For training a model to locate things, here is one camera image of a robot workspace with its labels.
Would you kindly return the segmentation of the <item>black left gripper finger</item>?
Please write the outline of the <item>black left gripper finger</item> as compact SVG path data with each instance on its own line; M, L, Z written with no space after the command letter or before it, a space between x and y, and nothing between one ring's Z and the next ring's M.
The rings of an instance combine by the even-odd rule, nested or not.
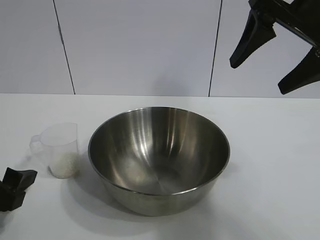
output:
M9 185L0 182L0 211L11 212L20 208L26 196L22 182Z
M36 170L14 170L7 168L2 179L2 183L14 191L25 191L29 188L37 177Z

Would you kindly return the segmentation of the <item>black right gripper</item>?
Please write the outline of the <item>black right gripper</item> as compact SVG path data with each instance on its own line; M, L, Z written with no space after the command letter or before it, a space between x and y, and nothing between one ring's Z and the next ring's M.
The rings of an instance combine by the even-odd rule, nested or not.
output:
M250 0L248 19L229 62L239 67L254 51L277 35L277 22L313 46L303 60L279 83L285 95L320 81L320 2L318 0Z

